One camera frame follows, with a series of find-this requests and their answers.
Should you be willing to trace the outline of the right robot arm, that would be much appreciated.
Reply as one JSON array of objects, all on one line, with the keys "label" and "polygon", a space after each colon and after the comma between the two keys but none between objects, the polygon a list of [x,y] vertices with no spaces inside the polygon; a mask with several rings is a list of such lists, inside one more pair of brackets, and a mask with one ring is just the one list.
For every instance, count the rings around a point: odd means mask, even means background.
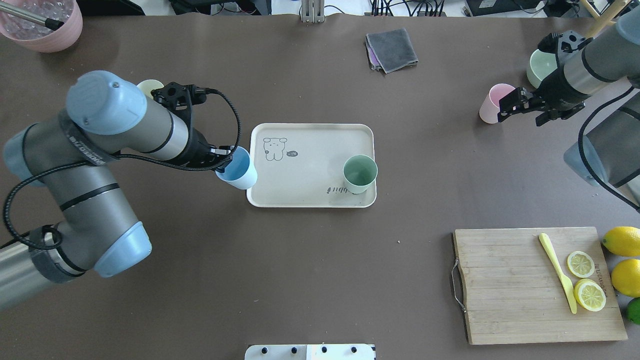
[{"label": "right robot arm", "polygon": [[551,32],[538,49],[553,54],[557,68],[533,91],[519,87],[499,100],[498,122],[537,112],[535,124],[567,120],[597,92],[621,79],[630,88],[599,105],[581,125],[564,161],[586,182],[639,210],[640,10],[620,16],[596,38],[573,30]]}]

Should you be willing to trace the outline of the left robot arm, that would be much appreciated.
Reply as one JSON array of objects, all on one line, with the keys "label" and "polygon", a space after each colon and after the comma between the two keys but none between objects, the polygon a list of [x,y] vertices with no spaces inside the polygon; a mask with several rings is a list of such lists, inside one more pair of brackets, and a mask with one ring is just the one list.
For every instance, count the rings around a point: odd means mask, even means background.
[{"label": "left robot arm", "polygon": [[[12,239],[1,248],[1,309],[87,273],[115,276],[153,250],[108,164],[125,158],[181,171],[224,173],[240,150],[215,146],[192,123],[192,107],[217,89],[171,82],[147,96],[106,70],[80,76],[65,107],[26,127],[4,146],[20,182],[7,194],[1,219]],[[44,186],[63,221],[21,234],[10,220],[16,194]]]}]

